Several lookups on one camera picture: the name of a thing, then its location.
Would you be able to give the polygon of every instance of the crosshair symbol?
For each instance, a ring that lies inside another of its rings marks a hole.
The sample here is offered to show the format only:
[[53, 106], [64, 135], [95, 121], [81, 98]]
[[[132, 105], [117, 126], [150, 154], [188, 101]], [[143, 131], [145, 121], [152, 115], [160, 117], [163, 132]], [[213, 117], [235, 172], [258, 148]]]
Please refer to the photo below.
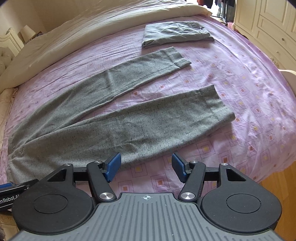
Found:
[[149, 195], [145, 195], [143, 198], [144, 198], [145, 200], [149, 200], [151, 197], [150, 197]]

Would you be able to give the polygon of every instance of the gray ribbed plate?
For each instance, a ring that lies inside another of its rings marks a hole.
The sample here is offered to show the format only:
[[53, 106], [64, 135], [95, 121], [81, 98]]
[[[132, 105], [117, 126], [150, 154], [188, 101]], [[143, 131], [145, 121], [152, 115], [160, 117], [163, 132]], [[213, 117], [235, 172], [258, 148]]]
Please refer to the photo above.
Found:
[[276, 241], [272, 230], [257, 235], [237, 235], [206, 221], [193, 203], [176, 200], [171, 193], [123, 193], [112, 203], [101, 203], [94, 215], [70, 232], [42, 236], [19, 232], [11, 241]]

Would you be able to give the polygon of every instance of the lampshade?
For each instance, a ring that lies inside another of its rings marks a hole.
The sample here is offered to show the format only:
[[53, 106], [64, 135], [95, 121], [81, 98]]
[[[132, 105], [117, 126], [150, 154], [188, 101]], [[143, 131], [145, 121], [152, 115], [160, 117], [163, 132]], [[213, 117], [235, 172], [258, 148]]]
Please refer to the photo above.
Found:
[[20, 33], [22, 34], [25, 43], [29, 42], [29, 40], [36, 34], [28, 25], [23, 27]]

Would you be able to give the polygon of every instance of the wooden floor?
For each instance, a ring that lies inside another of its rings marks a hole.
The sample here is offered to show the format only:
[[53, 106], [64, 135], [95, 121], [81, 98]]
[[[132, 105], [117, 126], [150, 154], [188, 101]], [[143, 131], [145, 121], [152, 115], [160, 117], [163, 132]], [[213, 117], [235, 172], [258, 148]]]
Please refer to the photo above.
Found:
[[283, 212], [275, 231], [287, 241], [296, 240], [296, 162], [274, 173], [261, 185], [280, 200]]

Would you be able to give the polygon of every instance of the cream cabinet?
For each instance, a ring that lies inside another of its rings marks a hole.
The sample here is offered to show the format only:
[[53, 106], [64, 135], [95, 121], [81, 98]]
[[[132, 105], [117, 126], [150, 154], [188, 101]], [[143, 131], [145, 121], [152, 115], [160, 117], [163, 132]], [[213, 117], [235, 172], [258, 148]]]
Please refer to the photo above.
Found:
[[237, 0], [234, 27], [278, 68], [296, 71], [296, 9], [287, 0]]

